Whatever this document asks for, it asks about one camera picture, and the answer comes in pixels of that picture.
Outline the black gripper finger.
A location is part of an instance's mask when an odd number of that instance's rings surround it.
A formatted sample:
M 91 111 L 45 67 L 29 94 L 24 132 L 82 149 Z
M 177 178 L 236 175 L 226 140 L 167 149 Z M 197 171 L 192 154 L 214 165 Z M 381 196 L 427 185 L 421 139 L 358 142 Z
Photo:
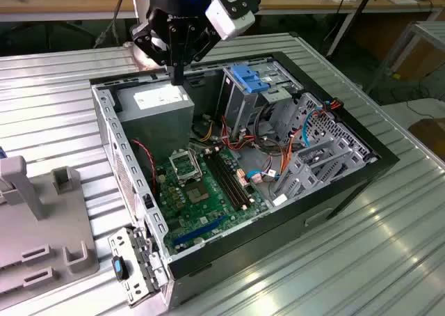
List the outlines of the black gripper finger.
M 176 85 L 184 83 L 184 68 L 193 61 L 201 61 L 221 40 L 215 29 L 206 27 L 197 33 L 194 26 L 189 26 L 184 44 L 180 48 L 180 58 L 176 66 Z
M 148 15 L 135 26 L 131 37 L 136 46 L 157 65 L 166 67 L 173 86 L 177 85 L 177 21 L 172 15 Z

